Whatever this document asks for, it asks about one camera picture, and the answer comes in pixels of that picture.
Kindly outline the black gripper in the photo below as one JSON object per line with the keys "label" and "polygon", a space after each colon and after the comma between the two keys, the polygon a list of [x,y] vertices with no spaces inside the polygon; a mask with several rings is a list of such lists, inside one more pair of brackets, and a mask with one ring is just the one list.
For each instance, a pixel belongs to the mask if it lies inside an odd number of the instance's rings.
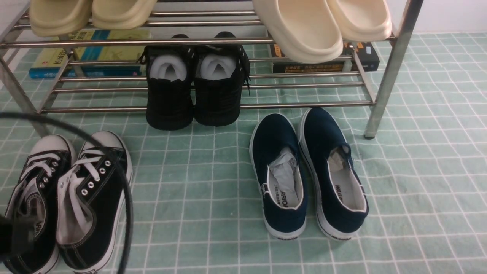
{"label": "black gripper", "polygon": [[0,216],[0,262],[29,252],[34,247],[35,218]]}

